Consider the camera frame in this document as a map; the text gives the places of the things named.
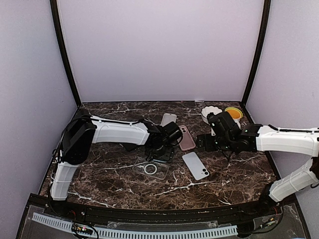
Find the pink phone case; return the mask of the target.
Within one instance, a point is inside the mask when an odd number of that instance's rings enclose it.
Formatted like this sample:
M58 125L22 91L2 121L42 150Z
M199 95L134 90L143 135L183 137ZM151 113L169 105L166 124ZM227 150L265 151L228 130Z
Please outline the pink phone case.
M179 143L179 147L182 151L188 151L196 147L195 142L188 131L187 127L184 125L180 126L182 132L182 140Z

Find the black smartphone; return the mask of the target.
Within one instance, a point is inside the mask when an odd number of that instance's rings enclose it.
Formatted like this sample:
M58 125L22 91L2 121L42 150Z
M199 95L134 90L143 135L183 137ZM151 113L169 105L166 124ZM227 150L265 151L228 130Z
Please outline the black smartphone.
M131 143L123 143L123 147L127 150L127 151L132 151L134 149L137 148L136 144L131 144Z

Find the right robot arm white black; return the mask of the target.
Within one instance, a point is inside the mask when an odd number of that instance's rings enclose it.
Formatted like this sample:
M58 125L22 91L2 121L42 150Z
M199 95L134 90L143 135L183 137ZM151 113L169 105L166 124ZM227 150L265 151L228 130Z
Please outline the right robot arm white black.
M265 186L254 211L265 216L274 204L307 186L319 184L319 130L295 129L272 125L248 124L240 128L228 112L202 112L213 135L207 140L214 151L239 154L241 152L279 151L299 153L310 159L288 176Z

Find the white phone case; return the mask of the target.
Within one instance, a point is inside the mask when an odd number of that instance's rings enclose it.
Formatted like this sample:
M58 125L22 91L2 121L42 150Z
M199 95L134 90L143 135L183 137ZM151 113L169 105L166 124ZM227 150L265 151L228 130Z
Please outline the white phone case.
M170 113L164 113L160 125L166 126L167 124L169 124L171 122L176 123L176 120L177 120L177 115L170 114Z

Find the phone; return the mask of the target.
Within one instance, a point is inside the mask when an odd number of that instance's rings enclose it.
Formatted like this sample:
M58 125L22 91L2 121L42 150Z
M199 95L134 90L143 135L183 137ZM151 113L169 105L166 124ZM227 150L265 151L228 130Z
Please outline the phone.
M195 152L183 155L182 159L195 180L198 181L210 175L209 171Z
M159 160L159 159L153 159L152 162L157 162L157 163L167 163L167 161L164 160Z

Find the clear magsafe phone case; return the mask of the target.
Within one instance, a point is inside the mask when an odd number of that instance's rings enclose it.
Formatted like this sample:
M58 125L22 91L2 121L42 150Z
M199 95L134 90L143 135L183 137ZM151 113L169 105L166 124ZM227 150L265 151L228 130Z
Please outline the clear magsafe phone case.
M145 161L143 159L137 159L132 167L132 170L136 173L152 177L158 180L164 180L168 173L169 167L166 164Z

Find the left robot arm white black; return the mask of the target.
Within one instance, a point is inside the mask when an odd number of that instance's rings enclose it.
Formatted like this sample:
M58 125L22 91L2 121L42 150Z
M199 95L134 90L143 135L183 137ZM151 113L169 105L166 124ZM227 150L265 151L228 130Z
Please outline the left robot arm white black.
M182 131L174 122L161 126L146 119L121 121L89 114L72 119L52 152L52 158L57 162L48 193L53 200L50 205L52 211L59 217L66 217L70 213L70 205L64 200L74 173L87 159L92 144L119 143L128 151L143 146L147 160L151 161L175 147L182 138Z

